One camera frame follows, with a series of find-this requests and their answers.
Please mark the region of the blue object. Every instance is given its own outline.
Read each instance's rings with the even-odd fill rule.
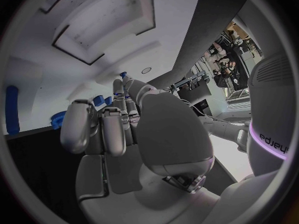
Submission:
[[[103,96],[96,96],[96,97],[93,99],[93,101],[94,101],[94,104],[95,104],[96,107],[98,107],[98,106],[100,106],[100,105],[102,105],[102,104],[105,103],[105,100],[104,100],[104,97],[103,97]]]
[[[65,113],[66,113],[66,111],[62,111],[62,112],[56,113],[55,115],[53,115],[51,117],[51,120],[52,120],[51,125],[52,125],[53,129],[59,129],[62,126],[62,122],[63,122],[64,116],[65,116]]]
[[[126,76],[126,74],[127,74],[126,72],[122,72],[121,77],[124,78]]]
[[[18,88],[15,86],[8,86],[6,89],[5,99],[5,121],[6,130],[10,135],[20,132],[20,125],[18,121],[17,112],[17,95]]]
[[[105,103],[106,103],[106,105],[111,105],[112,104],[112,97],[111,96],[109,96],[109,97],[107,97],[106,99],[105,99]]]

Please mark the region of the white robotic arm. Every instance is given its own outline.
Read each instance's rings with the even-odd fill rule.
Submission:
[[[199,119],[210,134],[232,141],[238,145],[239,151],[247,152],[249,121],[243,125],[236,125],[229,122],[216,121],[207,116],[200,116]]]

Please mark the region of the cable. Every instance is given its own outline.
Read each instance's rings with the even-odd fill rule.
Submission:
[[[196,108],[193,104],[191,104],[189,101],[187,101],[187,100],[184,100],[184,99],[181,99],[182,101],[186,101],[186,102],[184,102],[185,104],[189,104],[189,105],[191,105],[192,107],[194,107],[200,114],[202,114],[203,116],[207,116],[207,117],[210,117],[210,118],[212,118],[212,119],[215,119],[215,120],[218,120],[218,121],[221,121],[221,122],[225,122],[225,123],[230,123],[230,122],[228,122],[228,121],[225,121],[225,120],[222,120],[222,119],[219,119],[219,118],[215,118],[215,117],[213,117],[213,116],[209,116],[209,115],[207,115],[207,114],[205,114],[205,113],[203,113],[203,112],[201,112],[201,111],[199,111],[199,109],[198,108]]]

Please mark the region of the gray floor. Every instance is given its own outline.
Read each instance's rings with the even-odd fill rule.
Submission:
[[[235,17],[245,1],[198,0],[173,69],[149,83],[157,89],[164,89],[181,80]]]

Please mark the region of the vent grille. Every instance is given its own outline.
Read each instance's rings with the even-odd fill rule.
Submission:
[[[281,81],[292,78],[292,70],[287,57],[279,57],[264,64],[257,74],[258,82]]]

